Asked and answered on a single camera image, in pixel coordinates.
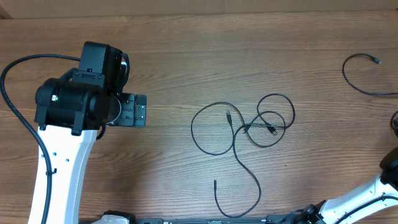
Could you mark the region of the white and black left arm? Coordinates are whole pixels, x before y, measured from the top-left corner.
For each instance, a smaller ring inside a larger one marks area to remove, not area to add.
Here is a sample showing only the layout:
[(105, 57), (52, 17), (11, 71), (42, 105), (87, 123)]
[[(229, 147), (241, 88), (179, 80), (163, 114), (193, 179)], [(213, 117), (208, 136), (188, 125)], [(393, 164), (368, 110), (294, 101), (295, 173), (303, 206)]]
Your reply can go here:
[(85, 169), (98, 131), (146, 125), (146, 96), (123, 92), (129, 69), (121, 50), (85, 42), (77, 68), (38, 88), (37, 134), (52, 167), (47, 169), (41, 152), (29, 223), (78, 223)]

